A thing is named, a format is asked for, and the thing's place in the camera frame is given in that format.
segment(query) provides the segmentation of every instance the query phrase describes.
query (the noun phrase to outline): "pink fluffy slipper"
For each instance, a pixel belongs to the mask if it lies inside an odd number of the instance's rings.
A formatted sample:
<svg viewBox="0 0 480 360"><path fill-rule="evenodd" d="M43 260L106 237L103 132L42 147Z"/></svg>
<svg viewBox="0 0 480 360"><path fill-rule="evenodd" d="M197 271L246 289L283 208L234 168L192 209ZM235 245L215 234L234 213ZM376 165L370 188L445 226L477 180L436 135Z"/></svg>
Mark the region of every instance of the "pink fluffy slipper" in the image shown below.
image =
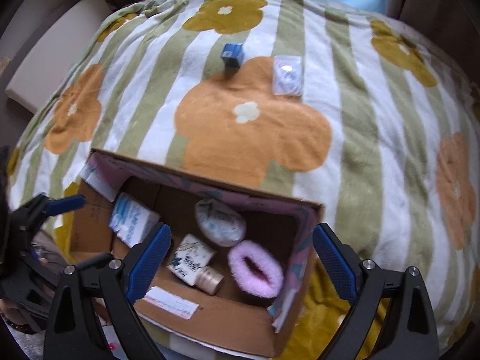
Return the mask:
<svg viewBox="0 0 480 360"><path fill-rule="evenodd" d="M258 269L253 271L249 259ZM229 266L238 286L261 298L275 298L283 285L283 271L278 261L263 247L252 241L243 241L230 249Z"/></svg>

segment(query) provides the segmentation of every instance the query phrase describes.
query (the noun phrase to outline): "beige spool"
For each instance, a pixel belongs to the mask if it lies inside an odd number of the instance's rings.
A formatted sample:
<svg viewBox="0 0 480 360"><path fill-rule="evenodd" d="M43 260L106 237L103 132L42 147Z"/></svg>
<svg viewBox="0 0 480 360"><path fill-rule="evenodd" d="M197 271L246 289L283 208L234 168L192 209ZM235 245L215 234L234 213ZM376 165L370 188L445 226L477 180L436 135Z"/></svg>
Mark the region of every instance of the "beige spool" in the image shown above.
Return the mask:
<svg viewBox="0 0 480 360"><path fill-rule="evenodd" d="M195 279L195 285L207 294L213 295L220 287L223 275L210 266L203 267Z"/></svg>

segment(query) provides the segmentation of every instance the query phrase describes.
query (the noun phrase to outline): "white stripe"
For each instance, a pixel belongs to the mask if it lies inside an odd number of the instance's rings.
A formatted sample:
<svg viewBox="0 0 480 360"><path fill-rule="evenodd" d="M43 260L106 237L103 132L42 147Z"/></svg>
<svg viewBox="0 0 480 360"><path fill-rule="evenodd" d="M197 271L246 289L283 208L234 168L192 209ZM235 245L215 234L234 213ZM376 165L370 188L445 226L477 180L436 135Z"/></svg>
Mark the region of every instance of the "white stripe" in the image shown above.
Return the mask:
<svg viewBox="0 0 480 360"><path fill-rule="evenodd" d="M382 229L373 259L382 268L402 270L409 253L411 232L404 180L408 152L404 125L383 73L380 56L371 45L370 23L366 18L350 16L352 52L375 110L382 164Z"/></svg>
<svg viewBox="0 0 480 360"><path fill-rule="evenodd" d="M318 7L303 9L305 25L304 84L302 102L321 112L330 122L332 143L321 167L295 174L293 195L325 204L325 221L335 228L340 160L342 156L342 104L333 64L331 40L326 19Z"/></svg>
<svg viewBox="0 0 480 360"><path fill-rule="evenodd" d="M43 150L40 156L40 165L38 166L37 178L33 188L33 196L39 193L49 195L50 192L50 176L53 172L53 168L57 163L59 155Z"/></svg>
<svg viewBox="0 0 480 360"><path fill-rule="evenodd" d="M427 168L425 186L428 191L428 221L433 233L433 255L427 278L424 278L427 286L430 302L435 309L446 285L448 267L450 264L450 241L442 220L440 199L436 187L437 152L440 147L440 126L437 117L423 85L411 72L405 73L406 81L410 86L412 99L421 119L426 138Z"/></svg>
<svg viewBox="0 0 480 360"><path fill-rule="evenodd" d="M187 92L202 80L207 57L219 37L220 34L214 30L202 31L185 50L170 92L140 145L137 156L139 159L156 164L165 163L175 135L175 111Z"/></svg>
<svg viewBox="0 0 480 360"><path fill-rule="evenodd" d="M158 55L165 43L182 27L183 23L192 17L200 8L204 0L190 0L185 11L178 15L175 23L169 30L161 34L148 45L145 55L140 62L134 77L125 88L118 105L118 112L112 124L109 137L105 142L105 150L114 152L118 149L131 117L145 93L152 71L157 63Z"/></svg>
<svg viewBox="0 0 480 360"><path fill-rule="evenodd" d="M455 315L457 314L458 309L462 306L460 303L462 301L463 293L466 289L466 277L465 277L465 256L463 250L457 250L455 252L455 257L457 259L457 292L452 300L450 308L448 309L445 318L443 319L446 323L453 323L455 321Z"/></svg>
<svg viewBox="0 0 480 360"><path fill-rule="evenodd" d="M455 83L452 77L452 69L449 66L441 63L443 67L443 74L440 76L440 80L434 73L437 79L437 88L443 99L443 106L447 115L448 122L450 123L450 130L452 135L457 131L460 131L460 115L457 108L457 102L463 103L462 99L457 99L457 92L455 91Z"/></svg>
<svg viewBox="0 0 480 360"><path fill-rule="evenodd" d="M80 171L85 166L85 162L87 161L88 155L90 153L91 143L91 141L78 143L78 148L75 156L73 157L73 161L71 162L71 166L65 172L65 175L63 176L61 182L63 191L66 190L68 186L77 179Z"/></svg>
<svg viewBox="0 0 480 360"><path fill-rule="evenodd" d="M277 38L278 17L282 0L267 0L268 5L262 8L263 19L248 34L243 51L244 61L258 57L270 56Z"/></svg>

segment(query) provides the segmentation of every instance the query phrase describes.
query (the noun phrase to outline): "striped blanket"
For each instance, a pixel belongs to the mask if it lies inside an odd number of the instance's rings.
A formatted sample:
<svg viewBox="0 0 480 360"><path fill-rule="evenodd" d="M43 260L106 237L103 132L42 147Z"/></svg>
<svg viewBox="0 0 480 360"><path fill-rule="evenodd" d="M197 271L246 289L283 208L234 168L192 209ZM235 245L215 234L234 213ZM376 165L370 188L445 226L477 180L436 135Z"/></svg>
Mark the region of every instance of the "striped blanket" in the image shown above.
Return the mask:
<svg viewBox="0 0 480 360"><path fill-rule="evenodd" d="M227 42L245 52L234 76ZM301 97L272 95L275 55L302 57ZM29 124L10 205L74 194L92 147L316 200L361 258L420 269L444 348L479 287L477 98L442 50L381 15L310 0L136 3L106 19ZM47 224L67 257L70 228L68 214ZM322 275L287 347L295 358L315 359L305 335L331 337L343 313Z"/></svg>

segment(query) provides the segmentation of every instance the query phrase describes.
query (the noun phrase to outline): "open cardboard box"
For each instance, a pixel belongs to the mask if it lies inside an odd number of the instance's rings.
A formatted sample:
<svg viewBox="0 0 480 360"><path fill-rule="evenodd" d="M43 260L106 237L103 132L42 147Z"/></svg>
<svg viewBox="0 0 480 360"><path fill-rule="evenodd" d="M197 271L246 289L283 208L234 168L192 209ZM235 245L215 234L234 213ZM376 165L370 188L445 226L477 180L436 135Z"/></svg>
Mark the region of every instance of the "open cardboard box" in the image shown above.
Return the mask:
<svg viewBox="0 0 480 360"><path fill-rule="evenodd" d="M198 304L191 319L145 301L135 303L140 316L184 337L212 346L273 358L279 356L291 335L315 259L311 231L321 222L322 205L229 185L179 171L126 159L104 151L92 152L82 171L79 193L87 205L74 214L70 253L77 261L112 251L122 258L128 247L109 228L113 201L124 191L157 211L170 226L172 247L160 265L152 286L158 286ZM230 205L247 222L245 239L264 246L280 262L285 281L276 299L243 293L227 264L229 248L207 240L195 220L196 202L216 198ZM167 269L182 238L191 233L217 254L210 266L225 276L211 296L189 287Z"/></svg>

